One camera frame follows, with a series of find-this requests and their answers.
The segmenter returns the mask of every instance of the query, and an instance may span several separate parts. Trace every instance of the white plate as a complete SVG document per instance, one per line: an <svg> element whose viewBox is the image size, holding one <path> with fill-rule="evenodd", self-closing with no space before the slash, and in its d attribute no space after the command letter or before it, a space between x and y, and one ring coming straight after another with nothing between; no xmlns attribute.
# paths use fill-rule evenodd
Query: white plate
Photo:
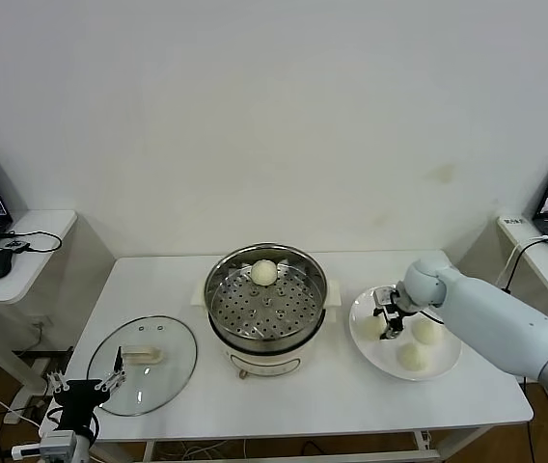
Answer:
<svg viewBox="0 0 548 463"><path fill-rule="evenodd" d="M372 292L376 288L369 289L362 293L353 302L349 312L349 329L353 341L360 349L360 352L369 359L376 367L382 369L396 378L407 379L409 381L424 381L433 379L450 371L460 357L462 351L462 342L444 327L444 337L436 345L426 345L419 343L411 333L412 324L424 317L421 313L412 316L406 316L402 320L404 330L395 340L380 340L378 337L369 339L361 328L361 323L372 316L375 308ZM397 350L408 342L416 342L422 349L425 349L430 362L429 366L422 371L410 371L403 368L397 360Z"/></svg>

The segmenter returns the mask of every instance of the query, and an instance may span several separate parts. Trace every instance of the robotic arm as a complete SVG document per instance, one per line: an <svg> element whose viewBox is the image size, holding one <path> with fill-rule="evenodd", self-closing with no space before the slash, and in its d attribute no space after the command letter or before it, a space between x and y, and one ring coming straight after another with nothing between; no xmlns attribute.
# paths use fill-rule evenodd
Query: robotic arm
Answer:
<svg viewBox="0 0 548 463"><path fill-rule="evenodd" d="M548 317L487 282L462 275L444 253L411 264L391 300L398 317L431 306L452 333L494 366L537 380L548 390ZM397 335L392 327L389 331L389 337Z"/></svg>

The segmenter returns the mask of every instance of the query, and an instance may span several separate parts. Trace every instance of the glass lid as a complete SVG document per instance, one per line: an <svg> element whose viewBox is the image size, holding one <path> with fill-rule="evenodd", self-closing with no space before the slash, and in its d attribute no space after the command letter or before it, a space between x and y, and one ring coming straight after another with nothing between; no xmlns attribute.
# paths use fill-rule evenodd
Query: glass lid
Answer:
<svg viewBox="0 0 548 463"><path fill-rule="evenodd" d="M126 380L100 408L114 415L143 415L169 402L186 386L197 362L190 329L169 316L137 318L114 331L98 347L89 379L104 379L122 349Z"/></svg>

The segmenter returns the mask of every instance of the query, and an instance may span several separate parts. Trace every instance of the small white table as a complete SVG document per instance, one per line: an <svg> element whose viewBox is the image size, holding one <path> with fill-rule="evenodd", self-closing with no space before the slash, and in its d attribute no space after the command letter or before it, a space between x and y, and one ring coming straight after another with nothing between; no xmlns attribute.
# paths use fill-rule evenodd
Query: small white table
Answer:
<svg viewBox="0 0 548 463"><path fill-rule="evenodd" d="M514 246L525 242L529 244L529 239L542 235L542 232L522 215L499 217L497 225ZM525 251L523 259L548 288L548 243L541 243L529 248Z"/></svg>
<svg viewBox="0 0 548 463"><path fill-rule="evenodd" d="M22 232L49 232L65 238L76 220L73 210L28 210L13 214L14 222L9 230ZM35 249L49 249L57 246L57 240L45 235L32 235L22 239ZM23 253L13 258L11 273L0 279L0 304L15 304L20 301L38 278L53 253ZM37 359L30 368L0 340L0 367L24 385L12 403L13 408L25 405L32 395L41 395L46 381L41 373L48 364L47 359ZM8 415L5 422L17 422L18 417Z"/></svg>
<svg viewBox="0 0 548 463"><path fill-rule="evenodd" d="M340 282L342 309L336 322L324 324L315 338L315 357L296 372L275 378L249 376L243 381L223 356L204 311L190 305L196 285L219 258L119 259L76 345L67 378L85 378L97 346L119 326L140 316L165 314L183 321L193 331L199 350L195 371L176 398L146 415L123 418L98 409L100 444L147 441L147 460L153 441L159 440L459 428L438 449L337 455L327 457L327 461L448 458L491 426L526 422L533 411L512 376L467 346L450 373L425 382L390 377L357 350L347 323L354 298L369 287L396 282L422 254L313 254L328 278ZM53 427L44 420L41 435ZM419 434L415 434L417 441L421 441ZM109 458L108 453L98 455Z"/></svg>

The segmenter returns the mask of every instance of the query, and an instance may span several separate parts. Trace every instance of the floor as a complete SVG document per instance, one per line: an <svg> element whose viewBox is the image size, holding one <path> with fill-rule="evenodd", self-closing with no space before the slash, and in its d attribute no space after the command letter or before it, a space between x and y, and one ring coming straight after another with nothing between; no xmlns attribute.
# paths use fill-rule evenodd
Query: floor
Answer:
<svg viewBox="0 0 548 463"><path fill-rule="evenodd" d="M5 371L0 368L0 400L10 402L18 390L18 385ZM535 411L532 422L535 461L548 463L548 398L536 384L528 387L528 396ZM28 410L32 418L38 420L44 408ZM3 415L0 415L0 447L10 449L17 444L36 442L36 428L27 422L18 425L1 425ZM438 441L447 432L433 432L432 438ZM154 458L181 460L186 449L195 446L208 447L218 442L169 442L158 444L154 450ZM353 453L366 451L384 451L414 448L410 434L366 435L344 437L317 437L312 439L251 439L246 443L248 457L316 455L322 451L327 453ZM141 443L125 444L124 448L141 458L145 445ZM209 452L212 458L240 458L243 454L243 441L229 441ZM204 452L198 452L190 458L208 459ZM448 460L448 463L529 463L531 462L527 429L525 425L504 426L493 429L479 438L475 443Z"/></svg>

